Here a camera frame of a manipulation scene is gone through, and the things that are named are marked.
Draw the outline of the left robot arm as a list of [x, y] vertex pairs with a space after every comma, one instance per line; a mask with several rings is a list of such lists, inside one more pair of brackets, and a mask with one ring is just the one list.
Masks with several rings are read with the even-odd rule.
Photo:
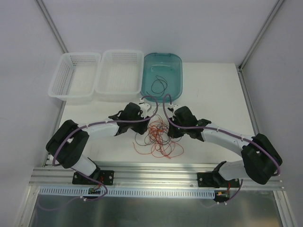
[[144, 134], [150, 121], [147, 113], [151, 106], [144, 101], [138, 104], [130, 102], [124, 110], [109, 116], [101, 124], [91, 123], [78, 126], [73, 120], [66, 120], [46, 144], [46, 150], [65, 169], [74, 169], [75, 184], [112, 184], [106, 180], [104, 171], [96, 163], [83, 155], [90, 140], [103, 137], [118, 136], [129, 129], [138, 134]]

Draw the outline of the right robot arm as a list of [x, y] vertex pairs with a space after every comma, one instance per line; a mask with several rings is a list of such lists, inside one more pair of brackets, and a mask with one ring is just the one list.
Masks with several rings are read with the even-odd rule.
[[265, 185], [271, 177], [280, 174], [282, 158], [264, 134], [248, 136], [220, 128], [210, 120], [197, 119], [186, 106], [170, 105], [167, 110], [172, 112], [172, 117], [168, 118], [169, 137], [177, 139], [186, 134], [241, 157], [240, 161], [222, 161], [212, 172], [202, 176], [200, 180], [208, 187], [220, 188], [233, 179], [246, 177]]

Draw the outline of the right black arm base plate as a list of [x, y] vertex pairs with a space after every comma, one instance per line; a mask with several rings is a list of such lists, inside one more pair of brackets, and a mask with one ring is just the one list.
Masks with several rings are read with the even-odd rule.
[[213, 174], [211, 172], [197, 173], [198, 187], [214, 187]]

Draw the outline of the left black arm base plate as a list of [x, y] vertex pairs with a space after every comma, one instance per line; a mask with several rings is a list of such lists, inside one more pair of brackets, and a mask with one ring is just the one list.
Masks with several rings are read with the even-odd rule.
[[[113, 185], [114, 180], [114, 171], [113, 170], [100, 170], [97, 168], [89, 178], [102, 182], [104, 185]], [[94, 185], [96, 182], [82, 176], [78, 172], [73, 174], [72, 184], [74, 185]]]

